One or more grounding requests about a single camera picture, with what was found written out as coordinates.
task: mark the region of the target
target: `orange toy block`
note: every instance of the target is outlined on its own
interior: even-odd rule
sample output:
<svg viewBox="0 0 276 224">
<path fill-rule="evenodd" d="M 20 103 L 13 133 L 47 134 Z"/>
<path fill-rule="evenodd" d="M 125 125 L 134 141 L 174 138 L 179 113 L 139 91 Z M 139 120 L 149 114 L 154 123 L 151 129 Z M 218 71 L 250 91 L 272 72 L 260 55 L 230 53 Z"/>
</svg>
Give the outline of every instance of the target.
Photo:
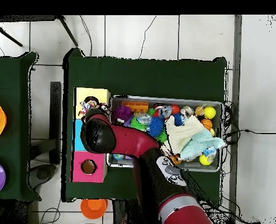
<svg viewBox="0 0 276 224">
<path fill-rule="evenodd" d="M 122 101 L 122 106 L 129 107 L 133 112 L 142 112 L 146 113 L 148 111 L 148 103 L 147 102 L 138 102 L 138 101 Z"/>
</svg>

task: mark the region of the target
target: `gray bin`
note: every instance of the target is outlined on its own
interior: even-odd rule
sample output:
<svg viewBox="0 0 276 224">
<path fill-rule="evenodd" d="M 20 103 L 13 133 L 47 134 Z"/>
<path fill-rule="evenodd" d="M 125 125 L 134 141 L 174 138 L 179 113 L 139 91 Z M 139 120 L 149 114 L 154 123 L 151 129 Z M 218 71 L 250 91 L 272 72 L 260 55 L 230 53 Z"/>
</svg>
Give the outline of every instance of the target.
<svg viewBox="0 0 276 224">
<path fill-rule="evenodd" d="M 112 96 L 110 99 L 110 109 L 114 110 L 117 106 L 121 105 L 121 102 L 148 102 L 149 108 L 151 108 L 155 103 L 161 102 L 167 105 L 176 104 L 180 108 L 183 106 L 190 106 L 196 108 L 198 106 L 211 106 L 216 110 L 216 116 L 211 120 L 212 127 L 215 131 L 215 136 L 223 138 L 223 120 L 224 120 L 224 105 L 217 101 L 202 101 L 202 100 L 180 100 L 180 99 L 167 99 L 167 98 L 152 98 L 152 97 L 139 97 L 139 96 Z M 113 155 L 106 155 L 107 164 L 111 167 L 133 167 L 132 160 L 115 160 Z M 210 166 L 203 166 L 199 162 L 197 157 L 191 162 L 182 162 L 178 167 L 196 172 L 217 172 L 221 168 L 222 163 L 222 149 L 217 150 L 216 157 Z"/>
</svg>

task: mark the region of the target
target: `yellow ball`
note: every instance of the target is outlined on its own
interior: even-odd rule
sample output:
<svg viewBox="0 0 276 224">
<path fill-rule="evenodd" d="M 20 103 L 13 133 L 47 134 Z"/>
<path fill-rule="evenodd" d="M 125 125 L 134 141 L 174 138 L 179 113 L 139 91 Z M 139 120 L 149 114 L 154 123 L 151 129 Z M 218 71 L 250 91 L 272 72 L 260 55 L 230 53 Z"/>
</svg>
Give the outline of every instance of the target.
<svg viewBox="0 0 276 224">
<path fill-rule="evenodd" d="M 209 166 L 211 162 L 207 161 L 207 157 L 205 155 L 201 155 L 199 157 L 199 162 L 204 166 Z"/>
<path fill-rule="evenodd" d="M 211 120 L 212 118 L 215 117 L 215 115 L 216 115 L 216 111 L 213 107 L 206 107 L 204 109 L 204 117 L 205 118 L 208 118 Z"/>
<path fill-rule="evenodd" d="M 210 129 L 210 134 L 211 134 L 212 137 L 215 136 L 215 131 L 214 131 L 214 129 L 212 129 L 212 128 Z"/>
</svg>

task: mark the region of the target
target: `hole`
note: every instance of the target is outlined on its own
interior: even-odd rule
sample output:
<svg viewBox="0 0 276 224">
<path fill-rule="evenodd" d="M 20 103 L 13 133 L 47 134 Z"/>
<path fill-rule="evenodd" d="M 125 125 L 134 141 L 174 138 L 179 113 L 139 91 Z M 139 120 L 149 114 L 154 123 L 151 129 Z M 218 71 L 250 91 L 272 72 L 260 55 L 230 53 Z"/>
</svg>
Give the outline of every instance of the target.
<svg viewBox="0 0 276 224">
<path fill-rule="evenodd" d="M 96 164 L 93 160 L 84 160 L 81 164 L 81 169 L 86 174 L 94 173 L 96 168 Z"/>
</svg>

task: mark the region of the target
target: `green table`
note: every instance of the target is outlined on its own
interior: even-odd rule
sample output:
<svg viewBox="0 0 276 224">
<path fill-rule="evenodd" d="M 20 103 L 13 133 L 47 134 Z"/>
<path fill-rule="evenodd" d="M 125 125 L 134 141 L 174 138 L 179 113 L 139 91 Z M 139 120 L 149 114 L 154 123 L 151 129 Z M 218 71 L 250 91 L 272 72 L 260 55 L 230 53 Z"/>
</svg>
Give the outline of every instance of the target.
<svg viewBox="0 0 276 224">
<path fill-rule="evenodd" d="M 62 199 L 137 198 L 131 169 L 108 167 L 103 183 L 70 182 L 72 148 L 73 93 L 75 87 L 103 88 L 112 95 L 164 97 L 223 102 L 226 60 L 132 60 L 110 57 L 86 58 L 78 48 L 64 58 L 64 96 L 62 157 Z M 197 196 L 219 204 L 220 174 L 190 172 L 185 174 Z"/>
<path fill-rule="evenodd" d="M 0 164 L 6 183 L 0 199 L 39 200 L 27 184 L 30 146 L 28 80 L 29 69 L 37 53 L 27 52 L 19 58 L 0 57 L 0 105 L 7 117 L 0 136 Z"/>
</svg>

